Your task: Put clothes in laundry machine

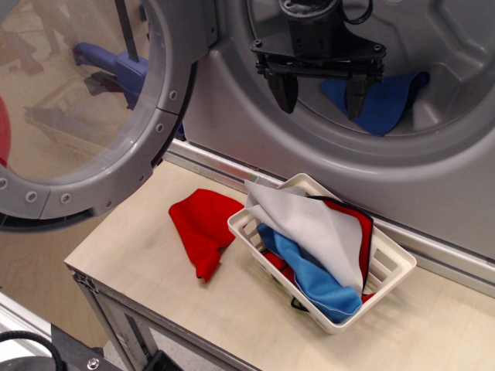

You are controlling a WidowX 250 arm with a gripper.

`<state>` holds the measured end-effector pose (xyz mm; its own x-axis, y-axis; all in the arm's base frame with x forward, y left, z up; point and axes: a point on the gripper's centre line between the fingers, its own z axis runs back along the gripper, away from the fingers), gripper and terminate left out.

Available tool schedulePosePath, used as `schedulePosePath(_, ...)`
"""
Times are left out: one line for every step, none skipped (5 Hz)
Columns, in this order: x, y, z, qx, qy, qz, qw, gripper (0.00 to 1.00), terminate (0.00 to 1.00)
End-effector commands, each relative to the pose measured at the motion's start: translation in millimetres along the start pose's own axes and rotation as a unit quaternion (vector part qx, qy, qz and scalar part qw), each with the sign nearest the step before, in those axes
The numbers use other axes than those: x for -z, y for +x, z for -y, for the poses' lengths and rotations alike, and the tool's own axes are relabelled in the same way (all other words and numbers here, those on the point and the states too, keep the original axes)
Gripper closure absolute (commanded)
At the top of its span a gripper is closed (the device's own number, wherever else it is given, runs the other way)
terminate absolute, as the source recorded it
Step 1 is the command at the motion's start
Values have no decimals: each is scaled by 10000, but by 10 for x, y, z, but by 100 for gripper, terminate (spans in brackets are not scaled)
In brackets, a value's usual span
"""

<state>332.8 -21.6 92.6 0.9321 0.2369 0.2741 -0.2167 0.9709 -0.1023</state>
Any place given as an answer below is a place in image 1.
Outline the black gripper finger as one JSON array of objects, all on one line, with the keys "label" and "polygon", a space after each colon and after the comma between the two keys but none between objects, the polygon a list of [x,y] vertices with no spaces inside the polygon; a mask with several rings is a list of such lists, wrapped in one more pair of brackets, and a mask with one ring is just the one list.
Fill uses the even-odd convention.
[{"label": "black gripper finger", "polygon": [[346,81],[345,107],[347,117],[353,120],[360,116],[367,94],[367,76],[365,74],[353,74]]},{"label": "black gripper finger", "polygon": [[291,114],[298,100],[299,83],[297,78],[288,74],[269,72],[266,80],[278,106],[285,113]]}]

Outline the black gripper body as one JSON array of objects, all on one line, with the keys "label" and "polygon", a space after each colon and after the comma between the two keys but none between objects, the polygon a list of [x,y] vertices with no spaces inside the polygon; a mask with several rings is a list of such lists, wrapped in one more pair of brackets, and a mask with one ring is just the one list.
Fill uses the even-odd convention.
[{"label": "black gripper body", "polygon": [[352,80],[364,76],[384,79],[383,58],[387,48],[353,34],[348,25],[366,22],[374,10],[369,1],[362,15],[350,18],[342,1],[280,1],[278,7],[288,30],[256,39],[251,51],[257,68],[301,77]]}]

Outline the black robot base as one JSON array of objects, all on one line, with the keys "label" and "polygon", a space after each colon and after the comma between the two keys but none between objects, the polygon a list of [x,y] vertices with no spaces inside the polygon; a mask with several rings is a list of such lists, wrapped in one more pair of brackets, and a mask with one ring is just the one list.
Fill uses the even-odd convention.
[{"label": "black robot base", "polygon": [[50,325],[1,330],[2,370],[118,370],[93,349]]}]

